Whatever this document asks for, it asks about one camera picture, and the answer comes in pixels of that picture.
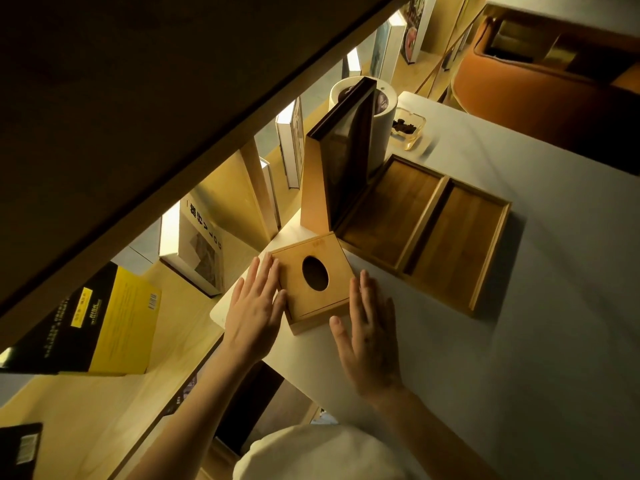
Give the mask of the person's right hand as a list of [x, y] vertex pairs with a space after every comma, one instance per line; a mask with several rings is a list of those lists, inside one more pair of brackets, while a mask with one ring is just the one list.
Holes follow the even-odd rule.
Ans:
[[376, 281], [376, 322], [367, 326], [362, 321], [360, 308], [359, 278], [352, 278], [349, 284], [349, 318], [353, 345], [352, 362], [341, 362], [348, 379], [361, 398], [376, 390], [392, 385], [403, 385], [399, 365], [397, 339], [385, 330], [386, 299]]

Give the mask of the person's left hand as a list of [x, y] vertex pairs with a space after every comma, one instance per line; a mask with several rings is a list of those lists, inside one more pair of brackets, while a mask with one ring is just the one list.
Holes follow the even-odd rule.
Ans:
[[280, 260], [274, 257], [275, 295], [272, 298], [254, 295], [254, 266], [257, 260], [257, 257], [252, 260], [244, 278], [244, 306], [228, 309], [222, 343], [225, 354], [232, 358], [234, 363], [246, 368], [268, 355], [280, 329], [272, 329], [269, 326], [273, 300], [277, 291], [282, 289], [279, 282]]

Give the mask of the wooden tissue box oval hole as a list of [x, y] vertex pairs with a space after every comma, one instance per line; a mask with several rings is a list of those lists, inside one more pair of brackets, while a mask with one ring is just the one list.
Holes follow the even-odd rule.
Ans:
[[278, 286], [287, 291], [285, 316], [293, 335], [349, 313], [349, 284], [355, 277], [334, 233], [273, 252], [280, 263]]

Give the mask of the person's left forearm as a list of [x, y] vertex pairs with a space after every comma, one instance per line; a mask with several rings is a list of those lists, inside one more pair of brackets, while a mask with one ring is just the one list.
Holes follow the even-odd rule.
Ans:
[[222, 343], [126, 480], [195, 480], [224, 412], [255, 364]]

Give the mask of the person's right forearm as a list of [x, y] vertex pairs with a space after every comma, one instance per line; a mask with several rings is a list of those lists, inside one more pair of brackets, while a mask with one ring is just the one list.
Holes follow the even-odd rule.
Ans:
[[494, 469], [407, 387], [392, 385], [364, 398], [431, 480], [500, 480]]

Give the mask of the white book with grey picture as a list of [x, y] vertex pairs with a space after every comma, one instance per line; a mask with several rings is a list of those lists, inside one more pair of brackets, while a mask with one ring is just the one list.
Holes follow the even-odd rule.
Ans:
[[220, 229], [190, 193], [161, 217], [159, 259], [210, 298], [226, 290]]

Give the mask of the thin white book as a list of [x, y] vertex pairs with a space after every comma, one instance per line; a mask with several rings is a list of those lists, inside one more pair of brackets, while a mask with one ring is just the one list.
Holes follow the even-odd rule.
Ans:
[[269, 202], [270, 202], [272, 210], [273, 210], [276, 226], [277, 226], [277, 229], [280, 230], [281, 229], [281, 220], [280, 220], [278, 204], [277, 204], [277, 201], [276, 201], [276, 193], [275, 193], [274, 180], [273, 180], [273, 174], [271, 172], [271, 167], [270, 167], [269, 162], [267, 160], [265, 160], [265, 159], [263, 159], [261, 157], [259, 158], [259, 160], [260, 160], [262, 173], [263, 173], [264, 179], [266, 181], [266, 187], [267, 187]]

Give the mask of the wooden two-compartment tray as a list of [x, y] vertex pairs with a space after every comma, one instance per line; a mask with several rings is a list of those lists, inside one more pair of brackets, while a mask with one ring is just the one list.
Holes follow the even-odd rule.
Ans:
[[473, 317], [511, 206], [391, 155], [333, 230], [351, 253]]

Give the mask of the dark brown chair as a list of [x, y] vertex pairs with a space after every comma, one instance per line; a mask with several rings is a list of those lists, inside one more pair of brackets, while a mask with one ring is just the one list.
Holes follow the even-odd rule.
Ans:
[[241, 456], [259, 439], [306, 424], [319, 411], [316, 402], [265, 362], [259, 362], [233, 396], [214, 438]]

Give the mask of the dark magazine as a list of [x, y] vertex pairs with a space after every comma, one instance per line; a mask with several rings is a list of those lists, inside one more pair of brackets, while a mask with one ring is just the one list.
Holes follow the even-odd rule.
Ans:
[[180, 405], [186, 400], [188, 395], [191, 393], [192, 389], [197, 384], [198, 375], [201, 371], [202, 367], [198, 368], [194, 373], [192, 373], [189, 379], [180, 387], [177, 393], [173, 396], [170, 402], [166, 405], [162, 412], [162, 417], [167, 417], [174, 414]]

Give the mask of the person's white shirt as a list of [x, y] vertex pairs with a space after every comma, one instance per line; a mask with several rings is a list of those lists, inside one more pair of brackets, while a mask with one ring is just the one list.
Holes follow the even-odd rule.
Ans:
[[409, 480], [395, 453], [352, 426], [298, 425], [252, 443], [232, 480]]

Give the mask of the yellow and black book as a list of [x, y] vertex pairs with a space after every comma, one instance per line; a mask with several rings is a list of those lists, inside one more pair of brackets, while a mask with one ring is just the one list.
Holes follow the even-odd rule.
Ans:
[[0, 355], [2, 374], [144, 374], [161, 290], [109, 262]]

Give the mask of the thick white hardcover book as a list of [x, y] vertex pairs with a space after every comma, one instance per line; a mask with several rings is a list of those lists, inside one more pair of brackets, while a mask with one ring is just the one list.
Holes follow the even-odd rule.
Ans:
[[290, 189], [299, 189], [305, 155], [305, 131], [300, 97], [281, 110], [275, 119], [275, 125], [287, 184]]

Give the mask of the dark framed wooden stand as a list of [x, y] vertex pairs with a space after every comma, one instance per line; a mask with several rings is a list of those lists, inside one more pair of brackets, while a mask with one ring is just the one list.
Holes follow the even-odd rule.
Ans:
[[336, 229], [367, 186], [376, 81], [363, 77], [306, 136], [302, 227]]

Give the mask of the clear glass ashtray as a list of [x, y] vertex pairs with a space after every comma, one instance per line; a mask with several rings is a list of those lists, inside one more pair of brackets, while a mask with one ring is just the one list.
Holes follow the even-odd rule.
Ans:
[[393, 133], [392, 126], [391, 126], [391, 130], [390, 130], [391, 137], [394, 139], [394, 141], [397, 144], [401, 145], [402, 149], [404, 149], [405, 151], [409, 151], [414, 147], [416, 143], [418, 143], [421, 140], [423, 135], [423, 129], [426, 124], [426, 119], [420, 114], [411, 112], [402, 107], [397, 107], [394, 115], [394, 120], [398, 120], [398, 119], [404, 119], [405, 123], [416, 126], [415, 133], [409, 136]]

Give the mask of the white cylindrical container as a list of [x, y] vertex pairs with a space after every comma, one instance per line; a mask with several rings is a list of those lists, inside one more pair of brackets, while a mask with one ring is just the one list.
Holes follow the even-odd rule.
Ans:
[[[329, 95], [329, 109], [332, 109], [345, 96], [349, 88], [356, 85], [364, 76], [347, 77], [338, 81], [331, 88]], [[390, 83], [374, 78], [376, 81], [376, 104], [372, 119], [371, 144], [367, 163], [367, 176], [371, 178], [384, 163], [391, 136], [392, 124], [395, 119], [398, 96]]]

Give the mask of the small white book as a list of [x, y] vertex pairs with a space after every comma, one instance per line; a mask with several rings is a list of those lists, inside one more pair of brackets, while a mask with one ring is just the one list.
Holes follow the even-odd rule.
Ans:
[[362, 67], [358, 55], [358, 48], [355, 47], [342, 58], [341, 79], [359, 77], [362, 75]]

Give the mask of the large pale blue book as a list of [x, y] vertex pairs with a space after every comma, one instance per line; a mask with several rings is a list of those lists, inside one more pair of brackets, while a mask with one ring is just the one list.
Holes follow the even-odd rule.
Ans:
[[377, 28], [369, 69], [370, 76], [389, 84], [392, 82], [405, 30], [406, 20], [400, 10]]

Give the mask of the black book with barcode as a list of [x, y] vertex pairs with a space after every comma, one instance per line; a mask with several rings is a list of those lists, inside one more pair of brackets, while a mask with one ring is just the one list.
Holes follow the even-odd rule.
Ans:
[[43, 423], [0, 428], [0, 480], [33, 480]]

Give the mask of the colourful cover book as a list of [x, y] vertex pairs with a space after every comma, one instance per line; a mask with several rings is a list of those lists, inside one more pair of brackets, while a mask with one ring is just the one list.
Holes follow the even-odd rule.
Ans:
[[436, 0], [410, 0], [402, 9], [406, 29], [401, 54], [407, 64], [418, 60]]

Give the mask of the brown cushion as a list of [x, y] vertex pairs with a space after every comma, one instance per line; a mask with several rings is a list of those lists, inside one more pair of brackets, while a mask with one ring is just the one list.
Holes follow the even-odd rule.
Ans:
[[583, 44], [569, 34], [555, 33], [512, 20], [496, 21], [485, 49], [487, 55], [507, 61], [567, 70]]

